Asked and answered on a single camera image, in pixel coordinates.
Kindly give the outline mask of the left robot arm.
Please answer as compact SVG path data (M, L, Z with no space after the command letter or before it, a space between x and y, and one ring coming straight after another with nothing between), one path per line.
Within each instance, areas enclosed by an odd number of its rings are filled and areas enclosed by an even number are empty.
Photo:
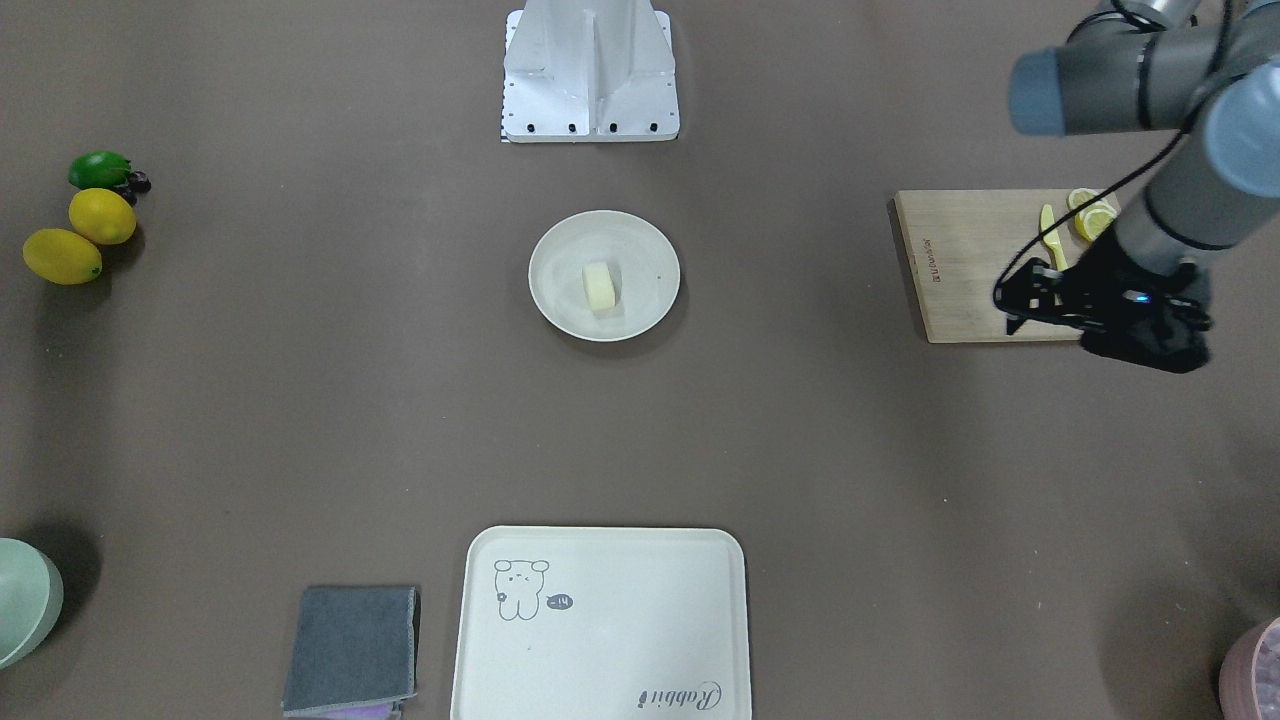
M1021 56L1009 83L1029 136L1171 129L1155 176L1068 269L1002 272L993 305L1080 332L1102 357L1188 373L1210 360L1210 268L1277 215L1279 9L1245 1L1215 27L1193 1L1102 1L1065 44Z

